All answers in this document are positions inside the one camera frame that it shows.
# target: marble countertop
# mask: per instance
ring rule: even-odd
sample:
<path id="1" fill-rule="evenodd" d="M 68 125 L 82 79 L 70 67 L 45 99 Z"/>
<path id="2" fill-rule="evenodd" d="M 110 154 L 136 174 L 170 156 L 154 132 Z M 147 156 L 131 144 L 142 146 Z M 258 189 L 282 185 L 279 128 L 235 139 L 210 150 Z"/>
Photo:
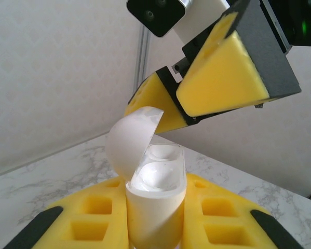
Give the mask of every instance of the marble countertop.
<path id="1" fill-rule="evenodd" d="M 155 136 L 154 142 L 165 139 Z M 0 248 L 50 203 L 116 176 L 105 136 L 0 176 Z M 311 248 L 311 200 L 185 149 L 186 170 L 269 211 L 306 249 Z"/>

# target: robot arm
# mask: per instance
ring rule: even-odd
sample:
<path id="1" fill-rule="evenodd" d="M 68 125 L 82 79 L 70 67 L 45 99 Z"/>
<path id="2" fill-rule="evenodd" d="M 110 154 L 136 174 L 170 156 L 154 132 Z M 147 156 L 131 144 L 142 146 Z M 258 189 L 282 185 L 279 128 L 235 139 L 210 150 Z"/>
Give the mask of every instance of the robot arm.
<path id="1" fill-rule="evenodd" d="M 277 7 L 271 5 L 272 1 L 233 0 L 231 5 L 222 0 L 189 3 L 190 10 L 182 20 L 178 22 L 178 16 L 174 19 L 178 22 L 174 30 L 185 43 L 182 48 L 185 58 L 174 66 L 183 80 L 177 83 L 167 67 L 159 69 L 133 95 L 126 115 L 143 106 L 163 109 L 157 132 L 165 132 L 301 92 L 285 56 L 293 38 L 282 29 L 286 26 L 278 21 Z M 165 13 L 163 8 L 153 5 L 140 8 L 140 13 L 153 13 L 152 21 L 143 22 L 146 18 L 136 17 L 153 33 L 159 34 L 162 29 L 160 33 L 165 34 L 174 21 L 167 16 L 156 19 Z M 172 26 L 164 24 L 169 19 Z M 301 38 L 297 34 L 295 41 L 311 45 L 311 35 Z"/>

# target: yellow foam holder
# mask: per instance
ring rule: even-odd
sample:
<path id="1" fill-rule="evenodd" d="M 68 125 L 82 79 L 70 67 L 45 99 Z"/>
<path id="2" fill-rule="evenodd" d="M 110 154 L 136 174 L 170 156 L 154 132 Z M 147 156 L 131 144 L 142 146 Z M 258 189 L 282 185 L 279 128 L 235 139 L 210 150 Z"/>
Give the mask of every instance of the yellow foam holder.
<path id="1" fill-rule="evenodd" d="M 164 111 L 156 133 L 187 126 L 157 73 L 153 73 L 140 85 L 126 107 L 125 116 L 143 106 L 157 107 Z"/>
<path id="2" fill-rule="evenodd" d="M 129 249 L 125 181 L 117 177 L 50 205 L 63 212 L 33 249 Z"/>
<path id="3" fill-rule="evenodd" d="M 192 117 L 268 101 L 269 94 L 236 31 L 225 38 L 237 13 L 213 28 L 180 83 L 177 98 Z"/>
<path id="4" fill-rule="evenodd" d="M 251 215 L 269 212 L 196 175 L 187 175 L 182 249 L 276 249 Z"/>

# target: hinged lid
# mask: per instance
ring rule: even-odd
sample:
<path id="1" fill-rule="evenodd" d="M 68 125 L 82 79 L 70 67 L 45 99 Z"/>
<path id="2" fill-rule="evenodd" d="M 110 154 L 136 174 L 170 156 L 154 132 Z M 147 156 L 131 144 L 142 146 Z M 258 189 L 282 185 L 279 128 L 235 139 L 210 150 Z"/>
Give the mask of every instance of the hinged lid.
<path id="1" fill-rule="evenodd" d="M 142 107 L 111 128 L 105 152 L 115 172 L 125 180 L 132 179 L 163 113 L 155 107 Z"/>

